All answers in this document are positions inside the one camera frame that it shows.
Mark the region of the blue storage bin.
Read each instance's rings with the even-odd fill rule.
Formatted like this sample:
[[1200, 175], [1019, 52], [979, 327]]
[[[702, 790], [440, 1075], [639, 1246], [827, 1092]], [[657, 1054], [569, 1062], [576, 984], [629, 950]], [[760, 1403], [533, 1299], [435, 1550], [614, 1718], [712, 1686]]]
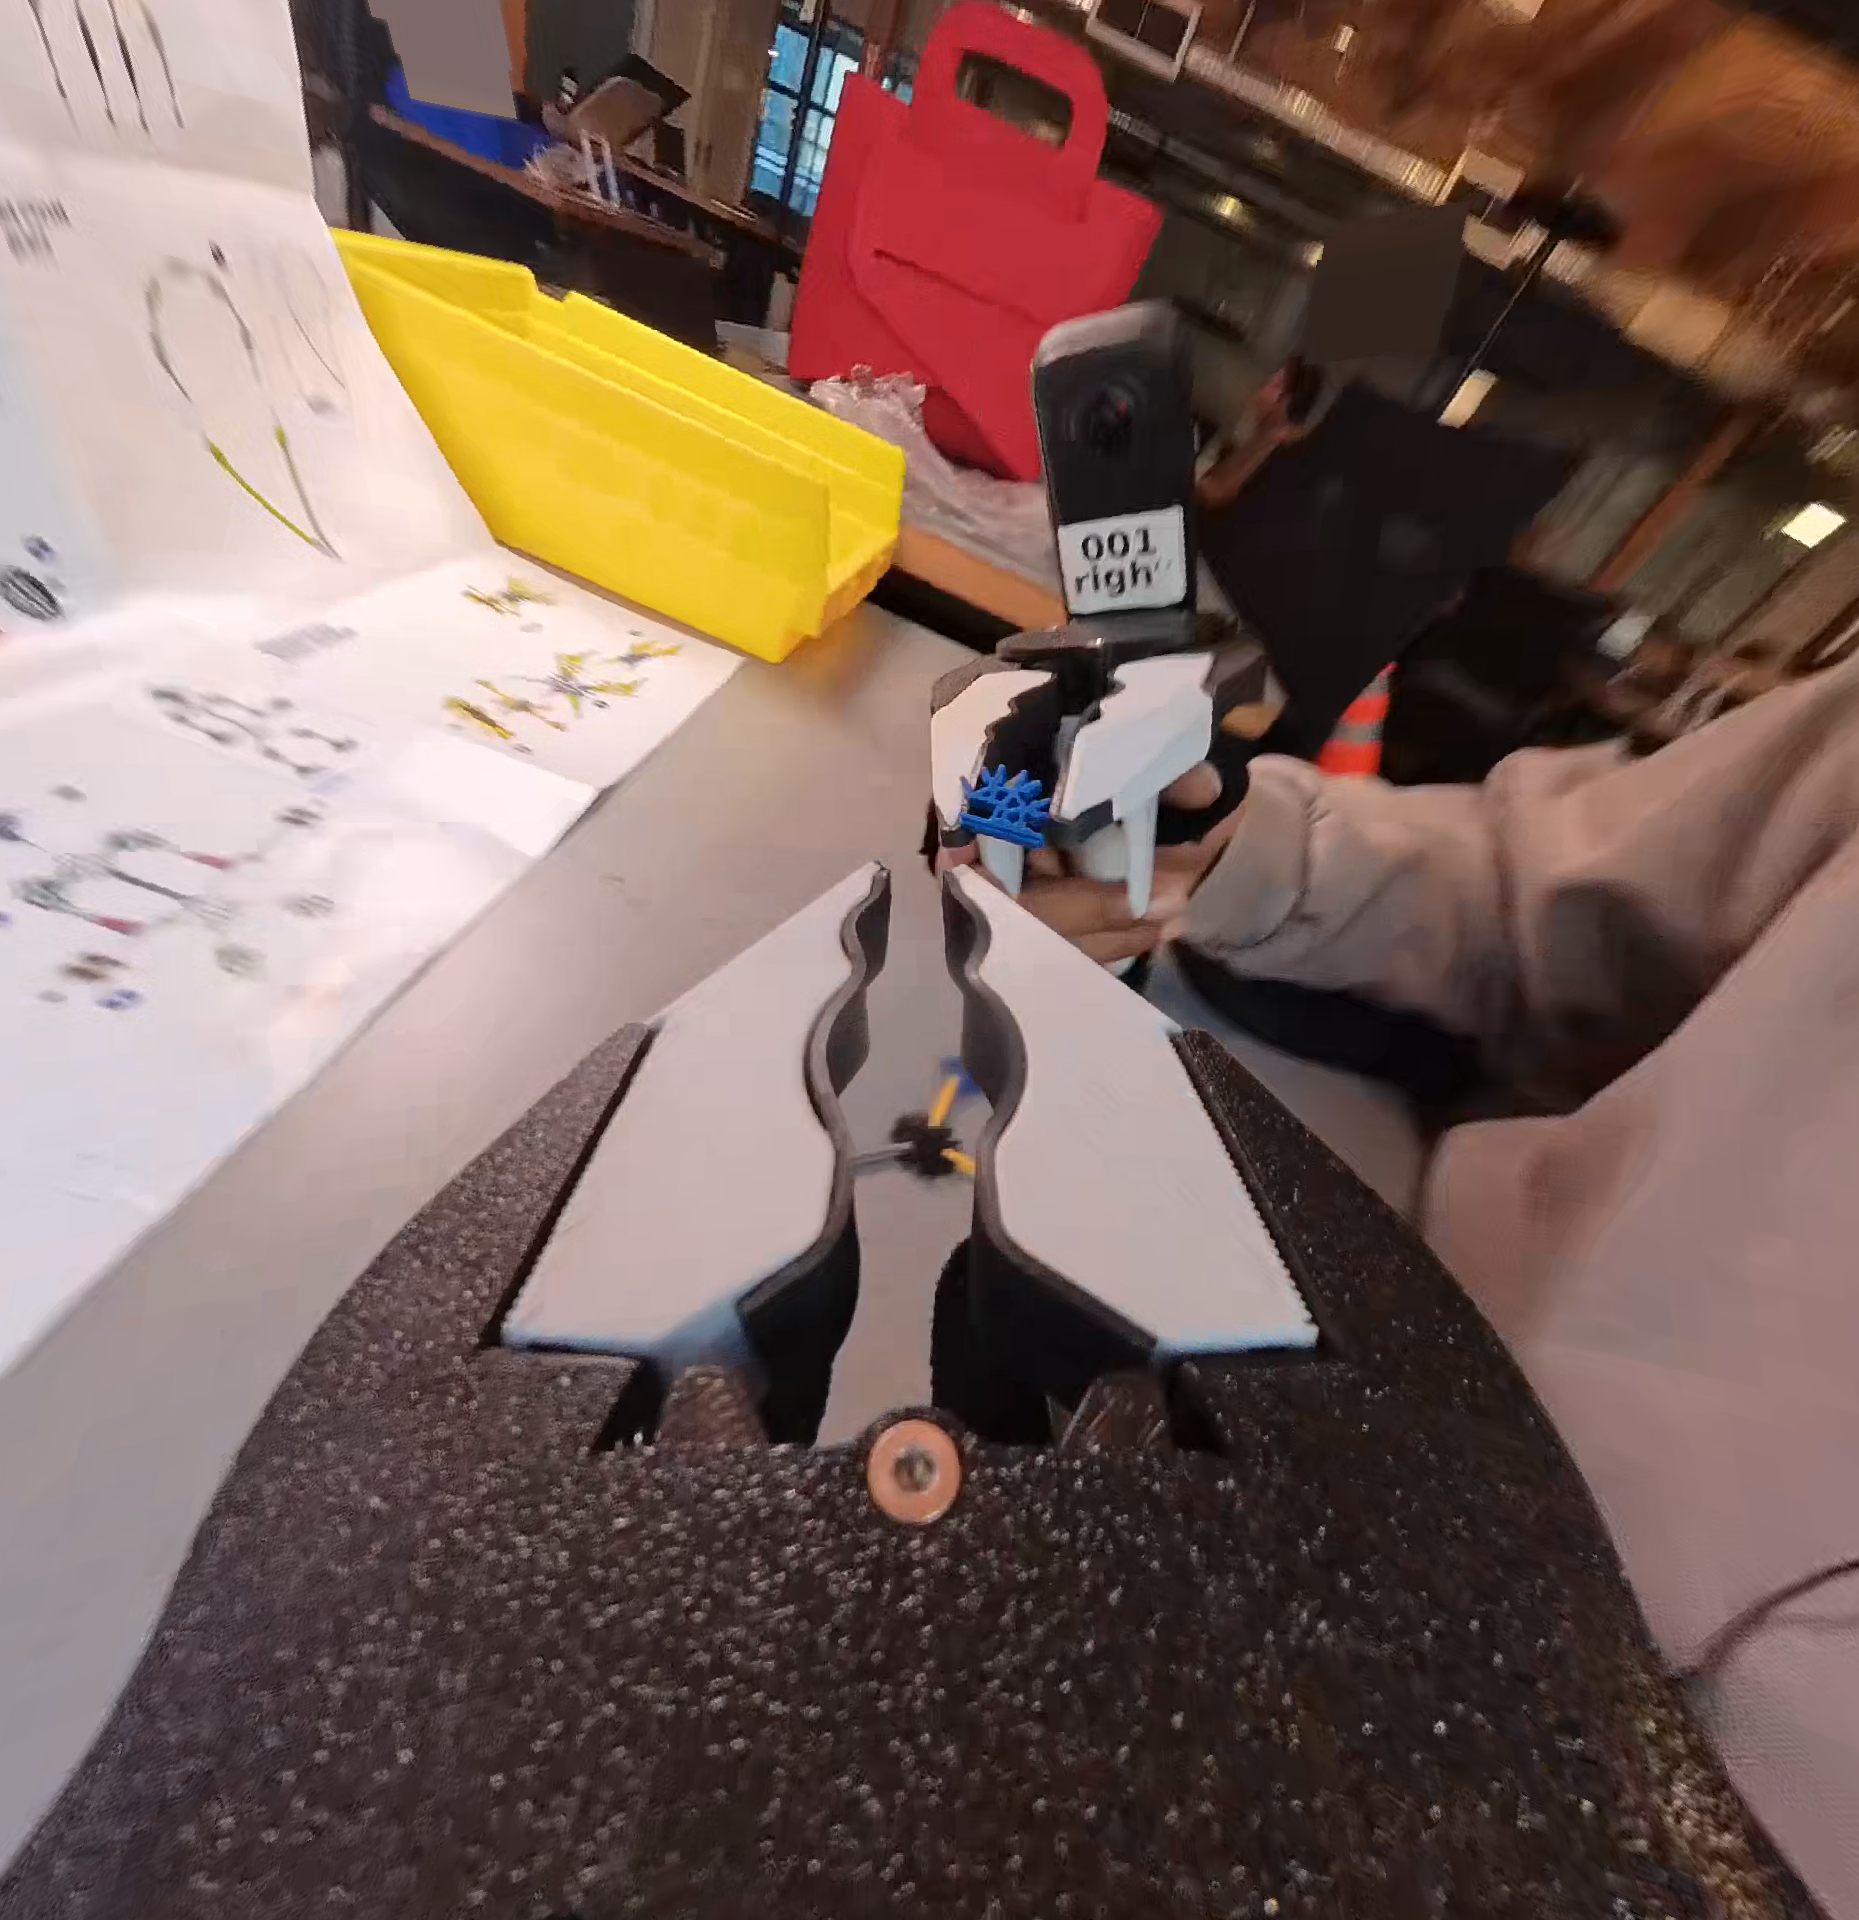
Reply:
[[513, 91], [510, 112], [506, 115], [422, 100], [412, 94], [401, 60], [394, 60], [387, 69], [385, 102], [395, 119], [506, 167], [526, 167], [540, 151], [547, 151], [555, 142], [537, 118], [521, 118], [521, 112], [537, 107], [533, 98]]

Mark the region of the white instruction sheet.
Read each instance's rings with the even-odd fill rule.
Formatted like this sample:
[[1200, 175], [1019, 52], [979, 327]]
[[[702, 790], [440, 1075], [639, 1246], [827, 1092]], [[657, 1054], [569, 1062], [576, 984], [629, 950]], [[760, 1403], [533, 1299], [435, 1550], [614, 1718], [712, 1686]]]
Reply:
[[736, 666], [492, 540], [287, 3], [0, 3], [0, 1379]]

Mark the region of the orange striped object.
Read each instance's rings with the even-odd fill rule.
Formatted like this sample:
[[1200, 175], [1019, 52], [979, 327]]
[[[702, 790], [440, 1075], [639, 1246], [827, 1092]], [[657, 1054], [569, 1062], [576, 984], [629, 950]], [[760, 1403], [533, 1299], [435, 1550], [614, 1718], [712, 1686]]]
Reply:
[[1333, 779], [1381, 779], [1396, 663], [1388, 663], [1337, 716], [1315, 765]]

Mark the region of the red felt bag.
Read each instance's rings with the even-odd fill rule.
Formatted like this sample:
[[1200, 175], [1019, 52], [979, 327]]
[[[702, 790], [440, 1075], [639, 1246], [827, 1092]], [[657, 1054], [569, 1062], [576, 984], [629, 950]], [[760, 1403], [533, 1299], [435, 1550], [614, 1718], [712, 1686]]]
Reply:
[[907, 374], [943, 453], [1039, 482], [1039, 346], [1129, 303], [1162, 228], [1102, 175], [1105, 137], [1098, 60], [994, 3], [943, 13], [910, 102], [848, 77], [789, 373]]

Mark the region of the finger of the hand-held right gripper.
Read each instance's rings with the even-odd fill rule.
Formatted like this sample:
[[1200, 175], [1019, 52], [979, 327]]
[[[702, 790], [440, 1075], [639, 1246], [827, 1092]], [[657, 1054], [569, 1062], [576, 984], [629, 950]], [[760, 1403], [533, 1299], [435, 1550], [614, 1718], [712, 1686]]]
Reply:
[[1215, 733], [1208, 656], [1154, 656], [1116, 666], [1114, 687], [1086, 716], [1086, 811], [1134, 818], [1183, 772]]
[[966, 781], [984, 767], [991, 727], [1026, 691], [1026, 669], [950, 669], [931, 695], [929, 765], [931, 806], [939, 832], [966, 832]]

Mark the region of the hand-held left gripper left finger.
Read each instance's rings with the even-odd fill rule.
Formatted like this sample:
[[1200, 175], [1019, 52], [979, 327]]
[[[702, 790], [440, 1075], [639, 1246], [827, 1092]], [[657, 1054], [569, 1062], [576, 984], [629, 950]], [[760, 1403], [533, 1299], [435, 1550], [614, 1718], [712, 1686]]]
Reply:
[[516, 1350], [837, 1350], [857, 1312], [844, 1092], [889, 868], [865, 862], [678, 995], [503, 1313]]

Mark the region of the blue toy connector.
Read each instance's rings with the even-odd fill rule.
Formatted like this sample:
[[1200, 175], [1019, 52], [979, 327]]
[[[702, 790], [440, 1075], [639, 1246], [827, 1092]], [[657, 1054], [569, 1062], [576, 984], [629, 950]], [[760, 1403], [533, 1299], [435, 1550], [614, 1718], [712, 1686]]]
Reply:
[[988, 765], [973, 779], [960, 779], [957, 828], [1035, 851], [1049, 837], [1049, 806], [1049, 790], [1035, 772]]

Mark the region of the person's right hand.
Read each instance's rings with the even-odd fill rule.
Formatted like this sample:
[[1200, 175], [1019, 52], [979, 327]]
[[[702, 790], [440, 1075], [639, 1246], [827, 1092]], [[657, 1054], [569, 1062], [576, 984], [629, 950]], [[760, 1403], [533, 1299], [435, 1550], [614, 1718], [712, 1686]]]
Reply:
[[1200, 837], [1157, 848], [1154, 893], [1130, 910], [1122, 879], [1098, 879], [1051, 848], [1021, 851], [1021, 904], [1102, 966], [1130, 966], [1164, 947], [1183, 925], [1200, 879], [1224, 856], [1246, 814], [1248, 765], [1200, 761], [1164, 796], [1162, 806], [1180, 827], [1206, 827]]

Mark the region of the yellow parts bin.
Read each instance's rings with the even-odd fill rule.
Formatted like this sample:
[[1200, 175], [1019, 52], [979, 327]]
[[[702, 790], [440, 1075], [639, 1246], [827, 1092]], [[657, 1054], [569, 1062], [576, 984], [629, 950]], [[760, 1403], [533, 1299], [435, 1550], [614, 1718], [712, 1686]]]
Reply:
[[765, 661], [893, 568], [897, 444], [526, 266], [335, 241], [498, 544]]

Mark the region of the person's right forearm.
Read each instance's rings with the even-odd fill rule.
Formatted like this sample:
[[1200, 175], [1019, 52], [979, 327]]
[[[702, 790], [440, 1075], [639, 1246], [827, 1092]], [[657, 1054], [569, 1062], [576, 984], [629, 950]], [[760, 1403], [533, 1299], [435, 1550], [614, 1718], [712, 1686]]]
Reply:
[[1859, 1058], [1859, 656], [1632, 755], [1531, 747], [1482, 783], [1253, 761], [1180, 945], [1473, 1041], [1580, 1103], [1716, 999]]

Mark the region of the grey desk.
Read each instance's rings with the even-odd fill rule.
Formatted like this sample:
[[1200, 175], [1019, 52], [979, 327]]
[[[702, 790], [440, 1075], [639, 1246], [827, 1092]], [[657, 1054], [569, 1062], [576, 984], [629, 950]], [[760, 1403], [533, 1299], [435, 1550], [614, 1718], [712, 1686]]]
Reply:
[[957, 647], [746, 666], [0, 1372], [0, 1917], [1248, 1917], [1250, 1495], [970, 1455], [883, 1518], [966, 1194], [861, 1194], [823, 1446], [635, 1437], [489, 1323], [638, 1040], [896, 868], [871, 1137], [957, 1044], [918, 862]]

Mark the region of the clear plastic bag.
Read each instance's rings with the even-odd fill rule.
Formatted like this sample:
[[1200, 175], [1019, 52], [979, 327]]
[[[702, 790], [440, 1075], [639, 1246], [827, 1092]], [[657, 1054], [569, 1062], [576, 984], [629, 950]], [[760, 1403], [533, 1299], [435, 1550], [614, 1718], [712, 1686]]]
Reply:
[[945, 453], [929, 434], [931, 391], [907, 373], [866, 366], [810, 380], [810, 404], [903, 451], [903, 524], [955, 540], [1044, 589], [1060, 589], [1054, 524], [1040, 482], [998, 478]]

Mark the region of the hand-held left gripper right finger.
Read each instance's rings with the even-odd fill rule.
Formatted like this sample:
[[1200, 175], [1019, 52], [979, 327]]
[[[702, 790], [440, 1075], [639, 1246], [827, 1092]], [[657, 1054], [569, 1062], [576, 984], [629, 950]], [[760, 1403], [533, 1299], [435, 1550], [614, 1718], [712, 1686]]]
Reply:
[[1307, 1352], [1319, 1323], [1183, 1027], [979, 868], [943, 877], [973, 1145], [973, 1302], [1008, 1357]]

